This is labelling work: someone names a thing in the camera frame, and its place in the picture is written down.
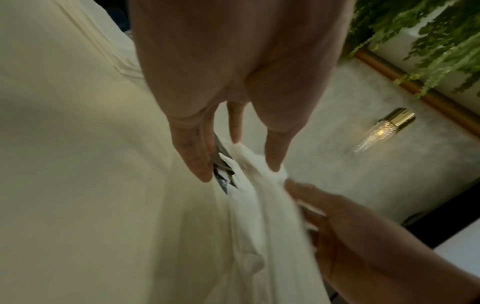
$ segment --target wall sconce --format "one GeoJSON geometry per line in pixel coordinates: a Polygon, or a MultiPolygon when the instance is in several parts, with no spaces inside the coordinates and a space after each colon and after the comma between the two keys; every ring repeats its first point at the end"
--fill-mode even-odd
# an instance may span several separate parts
{"type": "Polygon", "coordinates": [[[415,113],[408,109],[397,108],[393,110],[390,114],[380,119],[375,126],[367,132],[353,152],[358,154],[376,143],[386,141],[414,120],[415,113]]]}

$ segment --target hand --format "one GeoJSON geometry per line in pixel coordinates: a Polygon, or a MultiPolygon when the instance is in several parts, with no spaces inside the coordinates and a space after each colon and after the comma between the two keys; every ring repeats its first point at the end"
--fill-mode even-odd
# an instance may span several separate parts
{"type": "Polygon", "coordinates": [[[234,143],[252,102],[278,171],[337,63],[353,0],[133,0],[133,36],[173,145],[204,182],[212,178],[214,115],[227,101],[234,143]]]}
{"type": "Polygon", "coordinates": [[[479,280],[440,258],[405,229],[311,185],[285,189],[326,216],[301,207],[324,279],[349,303],[470,304],[479,280]]]}

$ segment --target wooden frame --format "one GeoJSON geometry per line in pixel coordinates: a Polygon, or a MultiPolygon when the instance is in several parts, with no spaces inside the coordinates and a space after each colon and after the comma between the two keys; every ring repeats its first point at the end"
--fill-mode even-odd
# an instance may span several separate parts
{"type": "MultiPolygon", "coordinates": [[[[367,49],[358,51],[355,56],[392,81],[405,74],[405,71],[367,49]]],[[[423,83],[413,81],[400,86],[411,94],[416,94],[420,92],[423,83]]],[[[480,117],[471,110],[436,90],[430,90],[421,100],[480,139],[480,117]]]]}

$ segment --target gold light fixture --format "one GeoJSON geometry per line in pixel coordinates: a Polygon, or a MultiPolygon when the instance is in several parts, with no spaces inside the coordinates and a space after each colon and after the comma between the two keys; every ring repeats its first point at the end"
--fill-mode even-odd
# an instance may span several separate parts
{"type": "Polygon", "coordinates": [[[380,119],[353,150],[361,153],[378,142],[386,141],[415,120],[415,113],[406,108],[397,108],[380,119]]]}

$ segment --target hanging plant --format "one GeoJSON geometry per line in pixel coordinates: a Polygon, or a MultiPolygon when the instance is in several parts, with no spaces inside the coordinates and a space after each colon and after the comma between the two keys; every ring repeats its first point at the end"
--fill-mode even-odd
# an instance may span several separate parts
{"type": "MultiPolygon", "coordinates": [[[[448,0],[358,0],[347,45],[375,50],[401,29],[416,26],[423,17],[443,7],[448,0]]],[[[468,77],[454,92],[464,92],[480,80],[480,1],[458,0],[447,6],[419,31],[405,60],[421,57],[416,70],[397,84],[425,79],[417,97],[423,96],[444,77],[461,72],[468,77]]]]}

